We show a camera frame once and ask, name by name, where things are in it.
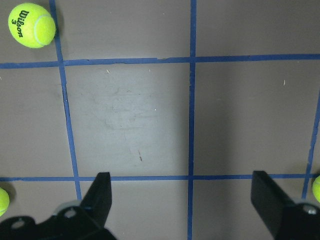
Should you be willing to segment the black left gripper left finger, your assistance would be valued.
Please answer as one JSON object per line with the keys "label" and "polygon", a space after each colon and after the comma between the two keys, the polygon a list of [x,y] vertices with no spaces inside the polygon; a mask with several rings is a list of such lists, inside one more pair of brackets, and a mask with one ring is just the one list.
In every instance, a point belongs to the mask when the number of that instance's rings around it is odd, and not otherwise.
{"label": "black left gripper left finger", "polygon": [[109,172],[99,172],[80,207],[97,223],[104,228],[111,209],[111,176]]}

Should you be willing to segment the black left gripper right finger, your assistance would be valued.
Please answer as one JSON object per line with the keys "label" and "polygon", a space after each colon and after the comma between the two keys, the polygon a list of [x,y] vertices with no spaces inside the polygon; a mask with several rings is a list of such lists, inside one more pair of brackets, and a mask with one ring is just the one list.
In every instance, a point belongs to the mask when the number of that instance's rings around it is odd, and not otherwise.
{"label": "black left gripper right finger", "polygon": [[275,240],[291,240],[289,230],[296,203],[265,172],[252,173],[250,199],[253,207]]}

